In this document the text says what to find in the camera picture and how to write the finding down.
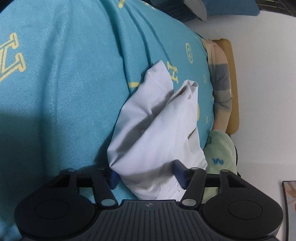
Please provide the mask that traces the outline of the green fleece blanket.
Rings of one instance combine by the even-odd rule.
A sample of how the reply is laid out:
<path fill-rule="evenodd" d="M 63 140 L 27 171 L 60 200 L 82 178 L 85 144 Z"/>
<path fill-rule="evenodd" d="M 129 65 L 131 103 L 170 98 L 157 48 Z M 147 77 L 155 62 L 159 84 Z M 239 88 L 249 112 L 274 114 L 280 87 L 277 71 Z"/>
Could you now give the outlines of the green fleece blanket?
<path fill-rule="evenodd" d="M 227 133 L 211 131 L 204 147 L 204 154 L 208 164 L 207 173 L 219 174 L 222 169 L 227 169 L 237 174 L 237 152 Z"/>

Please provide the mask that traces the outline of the patchwork pillow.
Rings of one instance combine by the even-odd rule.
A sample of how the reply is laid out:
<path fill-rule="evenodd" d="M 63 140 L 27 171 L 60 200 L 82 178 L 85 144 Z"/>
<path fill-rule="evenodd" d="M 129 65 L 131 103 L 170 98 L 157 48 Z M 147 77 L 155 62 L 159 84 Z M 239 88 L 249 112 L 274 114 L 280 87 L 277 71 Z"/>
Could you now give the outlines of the patchwork pillow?
<path fill-rule="evenodd" d="M 213 87 L 213 130 L 226 132 L 232 111 L 232 93 L 228 61 L 224 51 L 215 42 L 205 39 L 201 41 L 207 52 L 210 81 Z"/>

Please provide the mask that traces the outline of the white t-shirt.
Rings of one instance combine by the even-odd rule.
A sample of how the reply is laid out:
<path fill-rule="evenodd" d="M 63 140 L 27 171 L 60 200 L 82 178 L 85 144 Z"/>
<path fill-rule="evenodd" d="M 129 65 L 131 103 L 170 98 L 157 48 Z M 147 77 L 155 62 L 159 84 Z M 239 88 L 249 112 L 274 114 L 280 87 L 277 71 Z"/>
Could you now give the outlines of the white t-shirt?
<path fill-rule="evenodd" d="M 142 200 L 180 200 L 184 189 L 173 161 L 206 169 L 197 129 L 198 84 L 186 80 L 174 90 L 162 61 L 123 105 L 107 149 L 110 168 Z"/>

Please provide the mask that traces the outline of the grey seat cushion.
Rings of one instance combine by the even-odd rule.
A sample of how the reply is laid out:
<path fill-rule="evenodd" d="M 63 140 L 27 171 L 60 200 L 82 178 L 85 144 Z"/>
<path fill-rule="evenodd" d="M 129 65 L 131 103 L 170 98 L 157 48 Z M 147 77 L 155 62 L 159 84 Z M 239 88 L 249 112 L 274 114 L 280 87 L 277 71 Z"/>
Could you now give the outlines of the grey seat cushion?
<path fill-rule="evenodd" d="M 207 10 L 202 0 L 183 0 L 183 3 L 194 13 L 201 21 L 207 20 Z"/>

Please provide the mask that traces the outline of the teal patterned bed sheet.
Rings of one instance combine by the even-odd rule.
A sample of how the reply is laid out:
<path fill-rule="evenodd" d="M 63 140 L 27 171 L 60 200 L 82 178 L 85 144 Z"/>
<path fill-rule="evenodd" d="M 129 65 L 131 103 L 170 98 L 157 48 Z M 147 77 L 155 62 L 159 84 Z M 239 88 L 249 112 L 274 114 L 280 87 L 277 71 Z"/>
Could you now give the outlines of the teal patterned bed sheet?
<path fill-rule="evenodd" d="M 20 240 L 16 205 L 66 168 L 107 165 L 119 111 L 163 61 L 174 88 L 199 85 L 213 126 L 199 35 L 143 1 L 12 1 L 1 11 L 1 240 Z"/>

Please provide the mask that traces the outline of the framed leaf painting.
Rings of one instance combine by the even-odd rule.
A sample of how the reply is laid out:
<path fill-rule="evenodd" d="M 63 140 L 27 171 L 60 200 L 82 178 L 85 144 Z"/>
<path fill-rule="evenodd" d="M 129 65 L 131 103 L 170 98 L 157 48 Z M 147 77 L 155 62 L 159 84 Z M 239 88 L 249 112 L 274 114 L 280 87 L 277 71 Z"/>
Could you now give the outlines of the framed leaf painting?
<path fill-rule="evenodd" d="M 295 181 L 283 181 L 285 199 L 285 240 L 296 241 L 296 187 Z"/>

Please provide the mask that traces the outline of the blue covered chair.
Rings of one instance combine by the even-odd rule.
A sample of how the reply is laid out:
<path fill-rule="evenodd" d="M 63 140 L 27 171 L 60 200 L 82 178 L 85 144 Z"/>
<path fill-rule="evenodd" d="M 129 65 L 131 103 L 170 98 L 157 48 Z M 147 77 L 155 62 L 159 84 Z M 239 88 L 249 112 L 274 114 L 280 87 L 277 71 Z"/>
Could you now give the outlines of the blue covered chair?
<path fill-rule="evenodd" d="M 242 0 L 202 0 L 208 16 L 242 15 L 258 16 L 260 13 L 256 1 Z M 147 1 L 153 7 L 181 22 L 199 19 L 183 1 Z"/>

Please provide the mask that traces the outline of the black garment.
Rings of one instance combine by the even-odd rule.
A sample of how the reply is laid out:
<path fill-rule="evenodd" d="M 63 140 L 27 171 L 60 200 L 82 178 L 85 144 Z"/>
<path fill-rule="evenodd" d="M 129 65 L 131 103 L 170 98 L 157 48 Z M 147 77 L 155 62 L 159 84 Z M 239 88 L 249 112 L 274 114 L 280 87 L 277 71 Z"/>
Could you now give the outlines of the black garment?
<path fill-rule="evenodd" d="M 237 167 L 237 164 L 238 164 L 238 151 L 237 151 L 237 148 L 236 146 L 234 145 L 234 148 L 235 148 L 235 156 L 236 156 L 236 167 Z"/>

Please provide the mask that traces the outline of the mustard yellow headboard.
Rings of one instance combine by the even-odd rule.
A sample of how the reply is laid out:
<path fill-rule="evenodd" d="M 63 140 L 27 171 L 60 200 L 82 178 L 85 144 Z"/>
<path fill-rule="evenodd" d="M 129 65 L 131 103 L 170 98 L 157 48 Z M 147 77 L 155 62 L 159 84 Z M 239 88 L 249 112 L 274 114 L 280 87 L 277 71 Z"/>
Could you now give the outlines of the mustard yellow headboard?
<path fill-rule="evenodd" d="M 232 111 L 230 114 L 226 133 L 229 135 L 235 134 L 239 130 L 240 118 L 239 118 L 239 100 L 238 100 L 238 88 L 237 88 L 237 75 L 236 66 L 233 55 L 232 45 L 227 39 L 214 40 L 214 42 L 224 51 L 229 68 L 229 76 L 231 81 L 231 93 L 232 93 Z"/>

